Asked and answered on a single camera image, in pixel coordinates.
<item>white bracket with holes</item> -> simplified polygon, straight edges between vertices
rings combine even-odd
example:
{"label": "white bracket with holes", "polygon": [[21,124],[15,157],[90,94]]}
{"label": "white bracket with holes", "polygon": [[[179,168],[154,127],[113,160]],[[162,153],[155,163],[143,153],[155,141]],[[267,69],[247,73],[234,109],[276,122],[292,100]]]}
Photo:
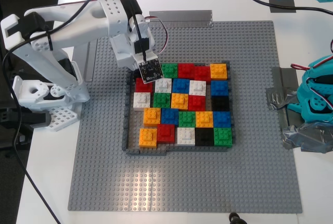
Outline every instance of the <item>white bracket with holes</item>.
{"label": "white bracket with holes", "polygon": [[80,120],[77,113],[68,108],[55,107],[48,111],[51,115],[51,123],[46,128],[52,131],[58,131]]}
{"label": "white bracket with holes", "polygon": [[120,0],[98,0],[108,19],[108,35],[113,37],[127,32],[127,14]]}

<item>gray tape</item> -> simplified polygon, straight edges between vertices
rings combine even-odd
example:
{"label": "gray tape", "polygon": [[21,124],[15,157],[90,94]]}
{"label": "gray tape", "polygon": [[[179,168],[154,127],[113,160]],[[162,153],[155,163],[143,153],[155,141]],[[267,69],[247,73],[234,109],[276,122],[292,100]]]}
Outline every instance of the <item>gray tape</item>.
{"label": "gray tape", "polygon": [[[158,17],[168,28],[213,27],[211,10],[164,10],[150,11],[151,16]],[[159,21],[151,20],[151,27],[161,27]]]}
{"label": "gray tape", "polygon": [[326,154],[333,150],[333,125],[324,122],[304,123],[283,129],[284,147],[301,147],[304,152]]}
{"label": "gray tape", "polygon": [[266,90],[267,103],[270,109],[278,110],[281,129],[290,125],[300,126],[304,123],[301,115],[284,107],[288,103],[297,103],[297,97],[292,91],[298,88],[296,71],[292,68],[272,68],[274,87]]}

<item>red lego brick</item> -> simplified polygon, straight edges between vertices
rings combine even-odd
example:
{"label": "red lego brick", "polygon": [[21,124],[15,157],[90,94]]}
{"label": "red lego brick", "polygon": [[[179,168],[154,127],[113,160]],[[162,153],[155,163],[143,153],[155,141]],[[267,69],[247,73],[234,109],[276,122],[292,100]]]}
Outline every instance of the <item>red lego brick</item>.
{"label": "red lego brick", "polygon": [[178,64],[178,78],[194,80],[194,64]]}
{"label": "red lego brick", "polygon": [[157,143],[175,143],[175,125],[157,125]]}
{"label": "red lego brick", "polygon": [[152,93],[152,82],[144,84],[141,77],[136,78],[135,92],[149,92],[149,93]]}
{"label": "red lego brick", "polygon": [[206,97],[201,95],[189,95],[188,111],[206,111]]}
{"label": "red lego brick", "polygon": [[205,81],[210,84],[210,67],[209,66],[195,66],[194,68],[194,80]]}

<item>white table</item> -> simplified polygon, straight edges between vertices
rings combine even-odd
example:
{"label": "white table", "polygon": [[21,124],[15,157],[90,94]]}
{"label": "white table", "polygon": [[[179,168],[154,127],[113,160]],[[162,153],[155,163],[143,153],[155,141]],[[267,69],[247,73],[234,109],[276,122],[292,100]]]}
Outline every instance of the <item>white table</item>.
{"label": "white table", "polygon": [[[60,3],[81,0],[59,0]],[[144,15],[150,10],[212,9],[214,21],[272,20],[275,25],[281,67],[291,62],[308,65],[328,55],[333,37],[332,17],[314,11],[271,14],[269,8],[251,0],[138,0]],[[297,6],[333,10],[333,3],[295,0]],[[61,223],[228,223],[228,214],[152,212],[67,211],[79,123],[59,132],[37,129],[34,133],[28,171]],[[302,199],[302,214],[241,214],[248,223],[329,223],[333,218],[333,153],[326,155],[294,150]],[[54,223],[51,215],[24,181],[18,224]]]}

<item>blue lego brick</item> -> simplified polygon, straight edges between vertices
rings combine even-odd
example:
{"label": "blue lego brick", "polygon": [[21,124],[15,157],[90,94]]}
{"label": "blue lego brick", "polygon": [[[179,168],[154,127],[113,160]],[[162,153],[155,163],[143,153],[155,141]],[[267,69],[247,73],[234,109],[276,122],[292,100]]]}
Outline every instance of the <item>blue lego brick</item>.
{"label": "blue lego brick", "polygon": [[227,81],[212,81],[210,88],[211,96],[228,96],[228,82]]}
{"label": "blue lego brick", "polygon": [[231,128],[231,115],[230,112],[213,112],[214,128]]}
{"label": "blue lego brick", "polygon": [[179,113],[177,108],[162,108],[162,124],[174,124],[178,126]]}
{"label": "blue lego brick", "polygon": [[189,80],[173,79],[172,93],[188,94],[189,93]]}

